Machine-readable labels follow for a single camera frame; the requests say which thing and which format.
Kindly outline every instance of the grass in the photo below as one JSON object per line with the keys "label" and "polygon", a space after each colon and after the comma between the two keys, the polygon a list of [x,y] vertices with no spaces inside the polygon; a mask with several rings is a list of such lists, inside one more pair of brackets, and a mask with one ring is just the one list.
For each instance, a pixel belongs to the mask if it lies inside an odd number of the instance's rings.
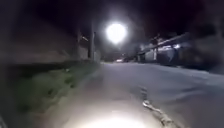
{"label": "grass", "polygon": [[16,66],[13,90],[21,112],[44,112],[96,69],[89,62]]}

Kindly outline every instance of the street light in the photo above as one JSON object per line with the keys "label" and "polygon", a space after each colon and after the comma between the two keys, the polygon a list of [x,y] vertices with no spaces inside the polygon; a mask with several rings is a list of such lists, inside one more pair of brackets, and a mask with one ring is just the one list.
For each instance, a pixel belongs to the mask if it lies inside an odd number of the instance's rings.
{"label": "street light", "polygon": [[107,27],[106,35],[113,44],[117,45],[127,36],[127,30],[123,25],[113,23]]}

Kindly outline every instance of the dark sky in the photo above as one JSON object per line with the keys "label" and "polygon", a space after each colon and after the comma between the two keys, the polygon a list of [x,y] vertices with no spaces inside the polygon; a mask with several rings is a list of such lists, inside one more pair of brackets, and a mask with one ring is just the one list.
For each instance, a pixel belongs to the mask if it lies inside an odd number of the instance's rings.
{"label": "dark sky", "polygon": [[128,16],[136,15],[134,22],[140,21],[147,33],[182,33],[203,10],[200,0],[39,0],[30,9],[68,33],[74,33],[77,26],[87,30],[91,16],[106,20],[116,6]]}

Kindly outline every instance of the road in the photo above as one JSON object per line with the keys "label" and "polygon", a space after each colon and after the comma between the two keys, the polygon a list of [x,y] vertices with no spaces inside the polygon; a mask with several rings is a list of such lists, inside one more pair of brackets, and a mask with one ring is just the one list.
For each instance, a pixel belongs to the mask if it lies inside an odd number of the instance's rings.
{"label": "road", "polygon": [[[102,64],[85,81],[66,108],[69,117],[64,128],[79,127],[108,115],[125,115],[142,121],[146,127],[161,124],[142,106],[142,89],[147,99],[179,126],[223,128],[224,77],[204,71],[163,67],[151,64]],[[60,119],[65,112],[58,112]]]}

